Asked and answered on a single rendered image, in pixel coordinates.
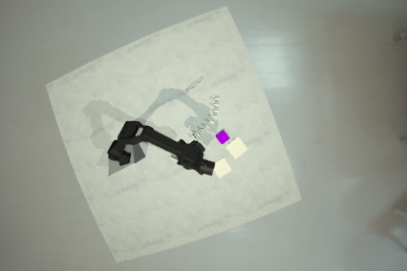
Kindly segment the purple block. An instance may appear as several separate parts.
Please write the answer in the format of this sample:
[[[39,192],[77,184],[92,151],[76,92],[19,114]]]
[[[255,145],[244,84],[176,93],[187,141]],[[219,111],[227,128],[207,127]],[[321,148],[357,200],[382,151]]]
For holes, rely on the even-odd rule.
[[[221,142],[222,145],[230,139],[224,130],[222,130],[220,133],[218,133],[215,136],[218,138],[218,140]]]

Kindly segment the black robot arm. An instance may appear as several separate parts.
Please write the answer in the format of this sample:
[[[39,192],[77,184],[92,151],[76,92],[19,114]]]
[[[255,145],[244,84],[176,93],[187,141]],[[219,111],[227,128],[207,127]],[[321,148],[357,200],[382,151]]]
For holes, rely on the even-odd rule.
[[[139,128],[142,128],[141,135],[136,135]],[[186,170],[196,170],[209,176],[213,175],[215,161],[208,161],[204,158],[205,147],[193,140],[190,144],[181,144],[157,131],[150,126],[142,125],[139,121],[126,121],[120,133],[118,140],[113,141],[107,152],[108,158],[119,162],[121,165],[129,164],[131,153],[124,151],[127,145],[150,142],[164,151],[178,158],[177,164]]]

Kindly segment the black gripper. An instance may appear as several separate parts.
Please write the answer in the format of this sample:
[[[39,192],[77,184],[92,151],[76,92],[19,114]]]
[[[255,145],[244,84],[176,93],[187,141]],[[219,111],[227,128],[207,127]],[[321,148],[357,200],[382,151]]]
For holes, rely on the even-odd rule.
[[[182,139],[180,139],[179,141],[178,141],[179,143],[181,143],[181,144],[186,144]],[[198,172],[198,171],[197,171]],[[199,173],[199,172],[198,172]],[[203,173],[199,173],[200,175],[203,175]]]

